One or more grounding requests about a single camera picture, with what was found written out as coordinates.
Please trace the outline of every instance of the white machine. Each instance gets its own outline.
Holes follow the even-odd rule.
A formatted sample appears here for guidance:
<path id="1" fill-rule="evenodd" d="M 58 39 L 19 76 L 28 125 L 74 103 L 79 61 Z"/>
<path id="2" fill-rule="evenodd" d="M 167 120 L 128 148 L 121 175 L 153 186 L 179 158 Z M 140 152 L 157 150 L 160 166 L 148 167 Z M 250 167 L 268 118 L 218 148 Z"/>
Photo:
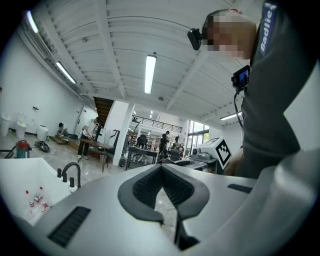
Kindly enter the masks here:
<path id="1" fill-rule="evenodd" d="M 223 136 L 209 139 L 198 148 L 194 148 L 191 153 L 193 159 L 202 161 L 218 159 L 222 169 L 226 167 L 231 157 L 232 154 Z"/>
<path id="2" fill-rule="evenodd" d="M 216 137 L 192 150 L 190 159 L 175 161 L 174 164 L 206 173 L 223 174 L 232 154 L 224 137 Z"/>
<path id="3" fill-rule="evenodd" d="M 143 166 L 87 183 L 33 227 L 16 221 L 46 255 L 274 255 L 314 207 L 319 155 L 320 149 L 300 151 L 258 179 Z M 161 188 L 177 210 L 174 242 L 155 211 Z"/>

